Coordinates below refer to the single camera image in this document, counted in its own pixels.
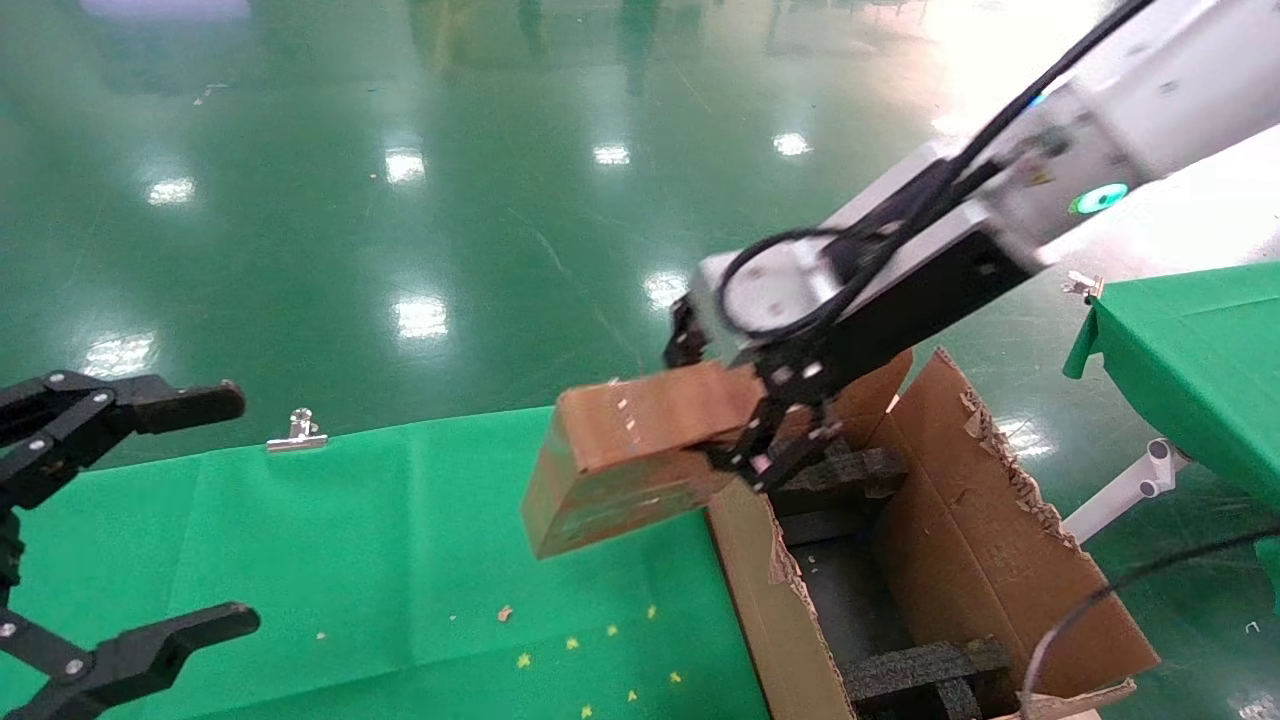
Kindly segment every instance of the green indicator light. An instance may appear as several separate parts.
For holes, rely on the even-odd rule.
[[[1129,186],[1123,182],[1114,182],[1111,184],[1091,190],[1076,197],[1071,201],[1071,206],[1068,208],[1068,210],[1070,210],[1073,215],[1092,215],[1098,210],[1106,210],[1116,202],[1120,202],[1124,200],[1125,195],[1129,195]]]

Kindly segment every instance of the cardboard flap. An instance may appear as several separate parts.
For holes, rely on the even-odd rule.
[[[1114,702],[1120,702],[1121,700],[1132,696],[1138,685],[1132,680],[1126,679],[1119,685],[1105,688],[1092,693],[1084,693],[1075,697],[1061,698],[1044,694],[1037,694],[1028,710],[1029,716],[1036,720],[1062,720],[1074,719],[1084,712],[1096,710],[1098,707],[1105,707]],[[1021,720],[1015,715],[1002,715],[993,720]]]
[[[712,498],[708,519],[769,714],[851,720],[840,673],[768,501],[732,483]]]
[[[946,354],[934,354],[872,442],[896,447],[909,468],[876,550],[913,639],[995,635],[1020,678],[1041,635],[1106,578],[1062,537],[1057,511],[1002,451],[1006,441]],[[1055,643],[1037,691],[1073,697],[1157,662],[1111,597]]]

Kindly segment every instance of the green cloth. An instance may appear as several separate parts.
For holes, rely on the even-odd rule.
[[[23,518],[13,606],[90,647],[225,601],[261,614],[118,720],[768,717],[700,514],[534,560],[520,502],[548,418],[84,474]],[[8,656],[0,679],[0,715],[41,682]]]
[[[1152,427],[1280,510],[1280,263],[1108,283],[1092,307],[1062,372],[1102,352]],[[1280,544],[1257,556],[1280,589]]]

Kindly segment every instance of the white robotic arm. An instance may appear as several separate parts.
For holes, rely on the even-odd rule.
[[[925,143],[819,228],[699,264],[668,364],[750,363],[768,392],[713,464],[786,482],[835,437],[822,406],[846,384],[1043,270],[1132,190],[1280,123],[1276,0],[1130,0],[1100,28],[996,135]],[[809,447],[777,454],[796,404],[814,411]]]

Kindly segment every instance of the table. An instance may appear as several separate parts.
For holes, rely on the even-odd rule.
[[[1087,357],[1101,352],[1152,427],[1280,510],[1277,338],[1280,263],[1108,283],[1064,373],[1080,378]],[[1257,556],[1280,589],[1280,542],[1260,543]]]
[[[87,473],[26,514],[13,606],[91,647],[261,614],[116,720],[768,717],[700,512],[534,560],[520,501],[549,415]],[[3,710],[42,679],[8,656],[0,676]]]

